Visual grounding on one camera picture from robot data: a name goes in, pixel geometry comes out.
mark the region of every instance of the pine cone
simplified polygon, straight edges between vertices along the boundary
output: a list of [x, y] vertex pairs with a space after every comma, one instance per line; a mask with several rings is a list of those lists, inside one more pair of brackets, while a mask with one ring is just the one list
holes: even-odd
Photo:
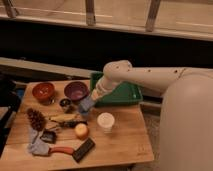
[[46, 120], [40, 111], [29, 108], [27, 110], [27, 116], [30, 121], [31, 127], [34, 130], [42, 131], [44, 129]]

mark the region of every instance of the banana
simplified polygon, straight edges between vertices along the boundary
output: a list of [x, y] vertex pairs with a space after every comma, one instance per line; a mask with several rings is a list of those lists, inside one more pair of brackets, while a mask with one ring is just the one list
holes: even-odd
[[49, 119], [54, 122], [68, 122], [75, 119], [77, 114], [60, 114], [57, 116], [51, 116]]

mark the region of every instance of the white paper cup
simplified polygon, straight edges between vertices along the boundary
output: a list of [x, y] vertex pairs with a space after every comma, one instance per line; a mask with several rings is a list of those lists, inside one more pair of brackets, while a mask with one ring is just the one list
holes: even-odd
[[115, 118], [111, 113], [101, 113], [97, 118], [98, 125], [104, 133], [110, 133], [115, 123]]

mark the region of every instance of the dark background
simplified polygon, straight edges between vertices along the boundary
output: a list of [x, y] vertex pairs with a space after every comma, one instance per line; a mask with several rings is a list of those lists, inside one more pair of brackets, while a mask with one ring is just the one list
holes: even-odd
[[0, 20], [0, 56], [102, 70], [133, 66], [213, 67], [213, 42]]

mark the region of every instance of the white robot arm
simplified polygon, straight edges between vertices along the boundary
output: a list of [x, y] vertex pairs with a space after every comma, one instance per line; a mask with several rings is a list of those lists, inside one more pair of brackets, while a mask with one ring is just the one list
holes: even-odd
[[92, 101], [122, 81], [162, 93], [160, 171], [213, 170], [212, 69], [134, 68], [129, 61], [117, 61], [106, 64], [103, 72]]
[[162, 95], [167, 88], [180, 77], [188, 74], [212, 72], [203, 68], [136, 68], [127, 60], [110, 62], [104, 66], [103, 77], [97, 82], [92, 92], [93, 100], [111, 93], [121, 82], [127, 81], [157, 92]]

